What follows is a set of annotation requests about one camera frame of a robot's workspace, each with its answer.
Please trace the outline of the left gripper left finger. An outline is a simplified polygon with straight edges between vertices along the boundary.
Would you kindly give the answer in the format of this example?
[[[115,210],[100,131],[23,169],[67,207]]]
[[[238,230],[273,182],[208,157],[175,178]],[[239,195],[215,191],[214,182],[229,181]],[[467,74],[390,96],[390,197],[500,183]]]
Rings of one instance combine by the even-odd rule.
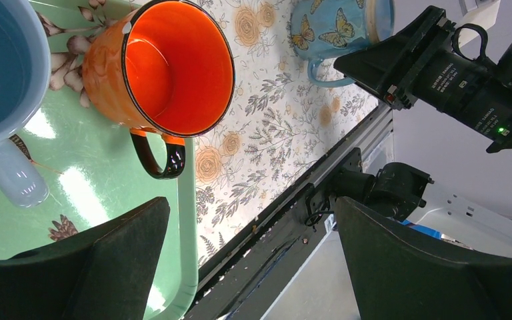
[[[142,319],[170,212],[166,198],[156,197],[0,260],[0,319]]]

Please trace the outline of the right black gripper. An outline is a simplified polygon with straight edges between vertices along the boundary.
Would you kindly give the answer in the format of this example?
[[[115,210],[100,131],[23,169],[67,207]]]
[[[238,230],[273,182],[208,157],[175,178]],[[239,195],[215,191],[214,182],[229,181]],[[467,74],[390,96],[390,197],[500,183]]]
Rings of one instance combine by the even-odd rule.
[[[494,63],[484,28],[454,25],[430,5],[396,35],[333,66],[392,109],[418,98],[490,139],[487,153],[512,149],[512,43]]]

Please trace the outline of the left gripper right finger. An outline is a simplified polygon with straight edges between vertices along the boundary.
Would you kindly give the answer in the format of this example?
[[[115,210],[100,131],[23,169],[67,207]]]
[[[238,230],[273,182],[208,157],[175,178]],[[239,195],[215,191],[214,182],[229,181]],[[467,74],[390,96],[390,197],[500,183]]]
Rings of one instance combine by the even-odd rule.
[[[362,319],[512,319],[512,258],[440,241],[348,197],[334,213]]]

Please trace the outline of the blue butterfly mug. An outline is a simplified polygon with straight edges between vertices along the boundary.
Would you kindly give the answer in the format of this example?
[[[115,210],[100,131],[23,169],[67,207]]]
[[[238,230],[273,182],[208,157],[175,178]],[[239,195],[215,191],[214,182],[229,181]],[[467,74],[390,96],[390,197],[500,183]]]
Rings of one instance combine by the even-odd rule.
[[[295,53],[308,62],[307,76],[312,84],[343,87],[354,80],[321,81],[317,78],[320,64],[389,38],[394,23],[392,0],[299,1],[291,13],[290,38]]]

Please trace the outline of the orange mug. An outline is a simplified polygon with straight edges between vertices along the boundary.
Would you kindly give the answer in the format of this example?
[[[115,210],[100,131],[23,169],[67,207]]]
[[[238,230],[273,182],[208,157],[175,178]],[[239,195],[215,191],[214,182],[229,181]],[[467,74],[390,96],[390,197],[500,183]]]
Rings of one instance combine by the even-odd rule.
[[[129,129],[144,170],[174,179],[185,140],[214,128],[234,94],[235,66],[216,21],[191,1],[150,1],[108,27],[83,58],[83,86]]]

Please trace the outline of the light blue ribbed mug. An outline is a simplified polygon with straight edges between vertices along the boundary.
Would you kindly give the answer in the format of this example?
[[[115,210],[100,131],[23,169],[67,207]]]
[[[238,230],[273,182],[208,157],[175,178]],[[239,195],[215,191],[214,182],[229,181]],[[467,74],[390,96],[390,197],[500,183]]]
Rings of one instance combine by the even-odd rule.
[[[10,140],[39,110],[51,76],[51,52],[28,1],[0,1],[0,190],[18,207],[46,200],[47,184]]]

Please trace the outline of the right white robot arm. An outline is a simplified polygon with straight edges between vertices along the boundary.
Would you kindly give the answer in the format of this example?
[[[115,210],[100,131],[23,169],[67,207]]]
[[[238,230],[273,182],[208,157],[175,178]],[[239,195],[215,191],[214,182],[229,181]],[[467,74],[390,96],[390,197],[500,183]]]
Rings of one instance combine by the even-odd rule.
[[[463,29],[481,39],[479,55],[460,50]],[[474,23],[462,27],[445,10],[428,6],[396,35],[339,57],[334,68],[394,110],[422,100],[491,141],[488,153],[512,149],[512,43],[498,63],[486,55],[488,35]],[[421,225],[484,253],[512,258],[512,221],[436,184],[404,163],[376,175],[340,171],[331,185],[405,226]]]

